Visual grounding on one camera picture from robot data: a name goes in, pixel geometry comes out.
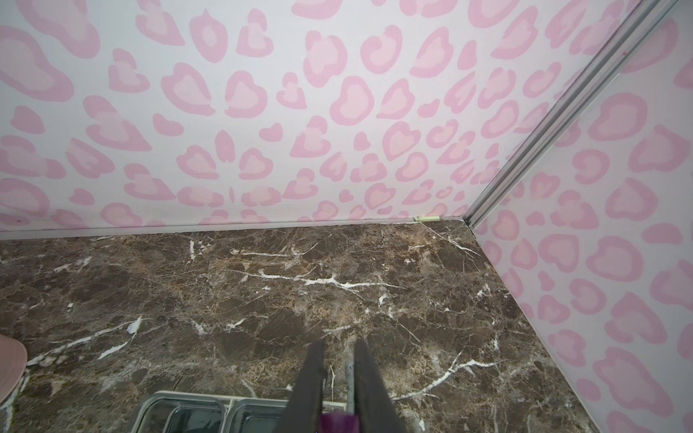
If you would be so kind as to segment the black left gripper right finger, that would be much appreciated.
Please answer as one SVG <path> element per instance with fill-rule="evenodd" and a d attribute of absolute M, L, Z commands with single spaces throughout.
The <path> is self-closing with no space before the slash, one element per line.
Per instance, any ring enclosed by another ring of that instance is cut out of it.
<path fill-rule="evenodd" d="M 354 409 L 364 433 L 405 432 L 366 341 L 354 346 Z"/>

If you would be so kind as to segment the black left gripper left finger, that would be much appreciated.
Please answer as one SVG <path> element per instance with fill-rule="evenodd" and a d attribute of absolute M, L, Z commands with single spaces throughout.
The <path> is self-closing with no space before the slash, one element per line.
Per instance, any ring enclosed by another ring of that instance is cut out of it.
<path fill-rule="evenodd" d="M 323 385 L 326 378 L 324 349 L 323 340 L 316 340 L 309 345 L 290 399 L 274 432 L 322 431 Z"/>

